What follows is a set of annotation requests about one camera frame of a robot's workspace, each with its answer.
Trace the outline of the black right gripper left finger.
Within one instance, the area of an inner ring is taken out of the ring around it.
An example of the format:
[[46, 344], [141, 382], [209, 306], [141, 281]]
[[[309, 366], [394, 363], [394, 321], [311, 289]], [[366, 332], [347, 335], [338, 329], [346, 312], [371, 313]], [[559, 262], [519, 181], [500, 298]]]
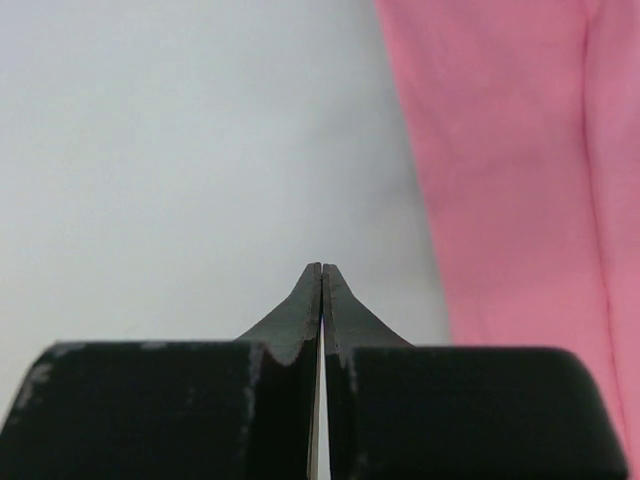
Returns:
[[5, 479], [313, 479], [322, 267], [231, 341], [64, 342], [1, 430]]

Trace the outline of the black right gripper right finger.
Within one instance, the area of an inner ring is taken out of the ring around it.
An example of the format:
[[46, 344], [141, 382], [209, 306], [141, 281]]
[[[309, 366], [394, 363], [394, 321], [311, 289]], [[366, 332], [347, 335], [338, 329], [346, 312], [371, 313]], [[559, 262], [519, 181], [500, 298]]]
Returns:
[[600, 392], [571, 352], [415, 346], [323, 268], [335, 479], [624, 479]]

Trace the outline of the pink t shirt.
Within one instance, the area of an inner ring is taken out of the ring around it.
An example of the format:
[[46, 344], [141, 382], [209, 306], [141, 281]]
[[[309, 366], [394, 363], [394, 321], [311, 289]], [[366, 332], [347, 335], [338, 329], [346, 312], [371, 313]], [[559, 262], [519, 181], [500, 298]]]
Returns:
[[590, 369], [639, 469], [639, 5], [376, 5], [451, 333]]

